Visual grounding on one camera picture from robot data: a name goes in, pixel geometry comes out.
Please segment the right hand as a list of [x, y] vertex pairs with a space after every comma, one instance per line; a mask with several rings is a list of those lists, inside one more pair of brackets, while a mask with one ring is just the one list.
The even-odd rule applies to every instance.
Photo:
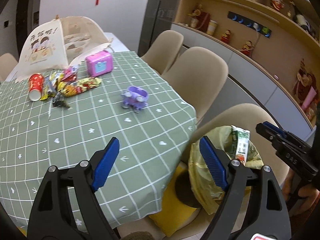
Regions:
[[[290, 198], [291, 193], [291, 186], [295, 177], [295, 172], [292, 169], [289, 169], [289, 172], [284, 180], [282, 186], [282, 193], [286, 201]], [[319, 191], [313, 187], [312, 184], [305, 185], [301, 187], [298, 191], [298, 196], [302, 200], [298, 201], [296, 207], [294, 207], [290, 212], [289, 215], [296, 216], [308, 211], [313, 204], [316, 202], [317, 198], [319, 197]]]

